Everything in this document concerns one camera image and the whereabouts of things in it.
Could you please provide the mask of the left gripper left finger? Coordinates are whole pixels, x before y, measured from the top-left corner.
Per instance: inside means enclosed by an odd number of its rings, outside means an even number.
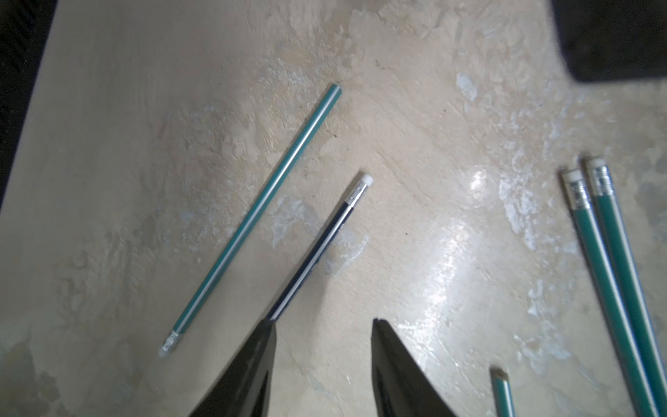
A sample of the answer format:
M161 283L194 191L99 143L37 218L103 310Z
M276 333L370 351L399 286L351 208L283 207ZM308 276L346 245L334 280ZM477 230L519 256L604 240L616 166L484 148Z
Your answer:
M190 414L266 416L269 413L275 349L275 324L262 320Z

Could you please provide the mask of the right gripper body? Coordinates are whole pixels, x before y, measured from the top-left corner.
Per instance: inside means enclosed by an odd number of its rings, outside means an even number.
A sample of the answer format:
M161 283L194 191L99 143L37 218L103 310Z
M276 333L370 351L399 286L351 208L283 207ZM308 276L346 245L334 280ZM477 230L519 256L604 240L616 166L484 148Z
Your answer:
M559 50L579 83L666 77L666 3L553 0Z

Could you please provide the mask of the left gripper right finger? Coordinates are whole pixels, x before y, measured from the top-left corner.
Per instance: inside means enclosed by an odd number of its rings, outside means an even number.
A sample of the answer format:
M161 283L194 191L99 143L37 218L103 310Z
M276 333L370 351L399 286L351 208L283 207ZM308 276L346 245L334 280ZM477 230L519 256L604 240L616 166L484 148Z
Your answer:
M453 416L391 324L374 319L373 393L380 416Z

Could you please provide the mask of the teal pencil pair horizontal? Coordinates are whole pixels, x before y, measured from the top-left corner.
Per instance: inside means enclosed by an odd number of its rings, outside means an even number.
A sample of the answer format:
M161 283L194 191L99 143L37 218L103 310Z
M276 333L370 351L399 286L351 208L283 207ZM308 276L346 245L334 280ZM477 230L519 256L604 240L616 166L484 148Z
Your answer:
M495 407L498 417L515 417L509 375L498 367L490 368Z

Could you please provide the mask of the teal pencil pair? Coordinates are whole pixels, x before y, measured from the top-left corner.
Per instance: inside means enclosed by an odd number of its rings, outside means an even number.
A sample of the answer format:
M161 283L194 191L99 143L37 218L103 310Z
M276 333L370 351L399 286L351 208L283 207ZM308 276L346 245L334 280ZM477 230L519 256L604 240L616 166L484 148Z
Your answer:
M587 157L561 180L637 416L666 415L666 371L611 170Z

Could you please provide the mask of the dark pencil pair angled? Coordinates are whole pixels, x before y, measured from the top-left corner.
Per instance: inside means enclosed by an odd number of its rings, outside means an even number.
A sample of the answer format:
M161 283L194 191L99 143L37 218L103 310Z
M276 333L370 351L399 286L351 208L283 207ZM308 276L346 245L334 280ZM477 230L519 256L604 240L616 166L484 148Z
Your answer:
M361 174L358 182L345 195L338 208L333 212L317 239L311 245L293 276L287 281L281 293L269 307L264 316L265 320L277 321L290 302L293 300L302 285L317 266L329 245L346 224L364 193L373 185L373 177L367 173Z

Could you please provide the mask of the teal pencil diagonal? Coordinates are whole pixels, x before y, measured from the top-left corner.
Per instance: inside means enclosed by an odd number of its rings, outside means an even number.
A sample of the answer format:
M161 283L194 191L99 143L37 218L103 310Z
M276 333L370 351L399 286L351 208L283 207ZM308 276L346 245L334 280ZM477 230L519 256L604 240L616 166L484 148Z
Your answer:
M259 196L257 196L245 217L232 234L232 237L229 239L224 250L222 250L222 253L176 320L170 333L158 351L158 356L160 358L167 357L188 330L201 307L205 304L206 300L215 289L215 286L219 283L223 274L238 253L241 245L243 245L248 235L255 227L255 224L257 224L258 220L269 206L269 203L281 187L281 184L284 183L292 168L298 162L303 151L311 143L319 128L321 128L321 125L339 100L341 94L342 88L340 85L333 83L328 87L328 90L324 93L309 118L302 125L295 140L293 140L283 158L276 166L273 174L269 177L269 180L267 180Z

